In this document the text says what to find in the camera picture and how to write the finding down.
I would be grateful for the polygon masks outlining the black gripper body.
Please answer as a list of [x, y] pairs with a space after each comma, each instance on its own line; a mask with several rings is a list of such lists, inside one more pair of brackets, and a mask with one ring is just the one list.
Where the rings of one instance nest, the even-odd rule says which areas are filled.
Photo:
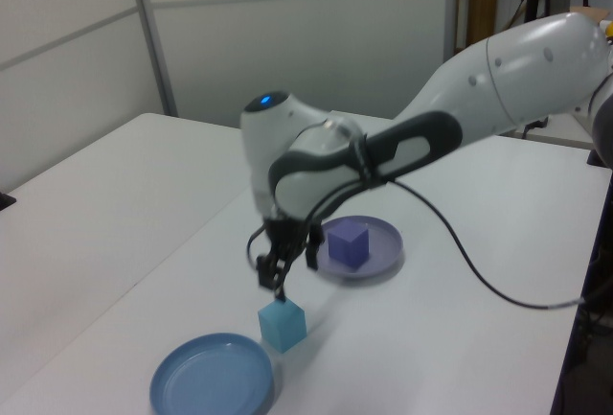
[[266, 219], [265, 233], [271, 244], [271, 252], [285, 266], [290, 266], [306, 249], [310, 224], [305, 220]]

